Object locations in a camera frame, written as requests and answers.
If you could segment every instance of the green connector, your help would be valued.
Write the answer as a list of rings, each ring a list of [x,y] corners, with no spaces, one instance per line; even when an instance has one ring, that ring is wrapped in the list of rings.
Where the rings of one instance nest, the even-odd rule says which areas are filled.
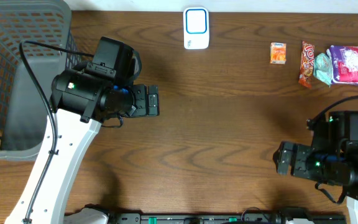
[[[149,218],[149,224],[157,224],[157,218]]]

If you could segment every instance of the wooden table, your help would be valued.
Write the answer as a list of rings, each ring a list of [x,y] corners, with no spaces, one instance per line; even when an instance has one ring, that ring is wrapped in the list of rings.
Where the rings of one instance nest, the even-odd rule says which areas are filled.
[[[358,15],[211,13],[205,50],[183,48],[182,14],[74,12],[78,48],[101,36],[139,51],[136,83],[160,88],[161,115],[102,128],[88,149],[67,204],[145,213],[240,213],[256,206],[342,212],[314,183],[276,174],[283,140],[309,144],[305,121],[358,86],[298,84],[301,41],[316,55],[331,44],[358,45]],[[271,42],[287,43],[287,63],[269,64]],[[338,106],[358,110],[358,101]],[[33,162],[0,161],[0,223],[17,203]],[[336,197],[340,187],[326,187]]]

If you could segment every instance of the purple plastic package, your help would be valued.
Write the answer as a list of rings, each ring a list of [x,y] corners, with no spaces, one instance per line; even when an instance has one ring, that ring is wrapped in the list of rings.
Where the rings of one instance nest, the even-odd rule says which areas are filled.
[[[333,63],[332,84],[358,85],[358,47],[332,45],[327,54]]]

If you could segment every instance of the small orange carton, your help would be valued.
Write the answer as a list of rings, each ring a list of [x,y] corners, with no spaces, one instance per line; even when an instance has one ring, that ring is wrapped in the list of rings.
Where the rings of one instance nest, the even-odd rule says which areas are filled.
[[[286,52],[287,52],[287,44],[271,43],[270,44],[270,63],[285,64]]]

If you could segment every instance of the red snack wrapper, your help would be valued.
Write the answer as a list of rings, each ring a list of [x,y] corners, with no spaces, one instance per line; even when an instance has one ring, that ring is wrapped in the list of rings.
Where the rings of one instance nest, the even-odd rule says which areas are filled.
[[[301,71],[299,74],[299,83],[305,87],[311,88],[311,77],[314,68],[314,45],[302,42]]]

